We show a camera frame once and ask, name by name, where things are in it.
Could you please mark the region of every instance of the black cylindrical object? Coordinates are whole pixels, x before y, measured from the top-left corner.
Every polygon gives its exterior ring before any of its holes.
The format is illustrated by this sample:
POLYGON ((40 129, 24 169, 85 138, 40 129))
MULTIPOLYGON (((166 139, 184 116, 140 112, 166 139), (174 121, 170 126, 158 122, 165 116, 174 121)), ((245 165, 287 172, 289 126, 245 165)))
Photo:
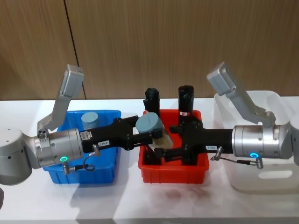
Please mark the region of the black cylindrical object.
POLYGON ((194 87, 191 85, 183 85, 178 89, 178 110, 179 110, 179 125, 182 122, 192 121, 193 119, 193 102, 194 102, 194 87))
POLYGON ((145 100, 143 101, 145 110, 154 112, 160 116, 160 93, 155 88, 148 88, 145 92, 145 100))

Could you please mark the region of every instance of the blue indicator light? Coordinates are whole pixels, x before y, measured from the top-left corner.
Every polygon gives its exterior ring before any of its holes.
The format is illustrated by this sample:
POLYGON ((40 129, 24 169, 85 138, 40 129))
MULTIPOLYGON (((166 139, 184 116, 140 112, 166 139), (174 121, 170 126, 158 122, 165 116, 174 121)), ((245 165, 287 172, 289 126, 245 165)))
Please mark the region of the blue indicator light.
POLYGON ((257 153, 250 153, 250 157, 252 157, 252 158, 258 158, 259 155, 257 153))

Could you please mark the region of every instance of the blue plastic bin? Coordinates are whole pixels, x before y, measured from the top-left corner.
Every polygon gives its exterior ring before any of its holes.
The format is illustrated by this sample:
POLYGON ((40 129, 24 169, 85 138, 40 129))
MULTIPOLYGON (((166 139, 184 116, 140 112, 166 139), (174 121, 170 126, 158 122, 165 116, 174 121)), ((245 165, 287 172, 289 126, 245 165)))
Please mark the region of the blue plastic bin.
MULTIPOLYGON (((83 131, 84 127, 81 117, 87 112, 96 112, 98 114, 99 127, 110 125, 115 118, 121 117, 120 111, 113 110, 68 111, 63 125, 61 125, 57 131, 64 131, 71 128, 78 128, 79 131, 83 131)), ((100 156, 88 158, 86 163, 88 165, 94 165, 94 171, 80 169, 71 172, 69 175, 65 175, 63 173, 62 164, 44 167, 43 169, 49 172, 54 183, 112 183, 115 177, 114 168, 116 165, 116 155, 117 147, 112 147, 101 150, 100 156)), ((70 167, 82 165, 84 158, 69 162, 70 167)))

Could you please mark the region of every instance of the green indicator light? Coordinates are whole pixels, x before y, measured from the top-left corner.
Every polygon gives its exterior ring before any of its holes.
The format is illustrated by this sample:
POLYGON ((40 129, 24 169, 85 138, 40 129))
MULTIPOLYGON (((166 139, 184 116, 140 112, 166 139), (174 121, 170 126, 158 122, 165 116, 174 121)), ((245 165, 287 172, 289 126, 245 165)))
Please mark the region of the green indicator light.
POLYGON ((62 156, 62 157, 60 158, 60 161, 61 161, 61 162, 66 162, 68 159, 69 159, 69 158, 67 158, 67 156, 62 156))

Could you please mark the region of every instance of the robotic arm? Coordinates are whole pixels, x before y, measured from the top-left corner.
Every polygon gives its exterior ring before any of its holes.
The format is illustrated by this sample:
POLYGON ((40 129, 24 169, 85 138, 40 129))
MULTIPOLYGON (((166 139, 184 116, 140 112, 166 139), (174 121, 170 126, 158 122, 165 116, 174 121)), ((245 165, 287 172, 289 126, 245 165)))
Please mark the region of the robotic arm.
POLYGON ((263 168, 262 158, 289 159, 299 165, 299 115, 284 125, 275 125, 272 112, 256 106, 237 78, 223 62, 208 76, 208 81, 221 95, 226 95, 241 116, 250 122, 262 125, 235 126, 233 129, 204 129, 193 121, 180 127, 173 127, 172 133, 183 137, 182 147, 164 150, 156 149, 159 157, 166 161, 182 160, 185 165, 194 165, 199 153, 215 153, 212 160, 218 161, 222 153, 236 157, 255 158, 256 161, 234 161, 263 168))
POLYGON ((59 163, 68 174, 67 162, 82 158, 84 153, 99 155, 99 150, 114 146, 131 150, 162 137, 161 129, 133 135, 138 116, 117 118, 109 126, 88 131, 74 128, 49 133, 49 129, 53 131, 63 124, 70 100, 78 96, 83 79, 80 67, 67 65, 53 112, 38 122, 37 136, 29 137, 18 129, 0 129, 0 184, 21 183, 31 175, 32 169, 59 163))

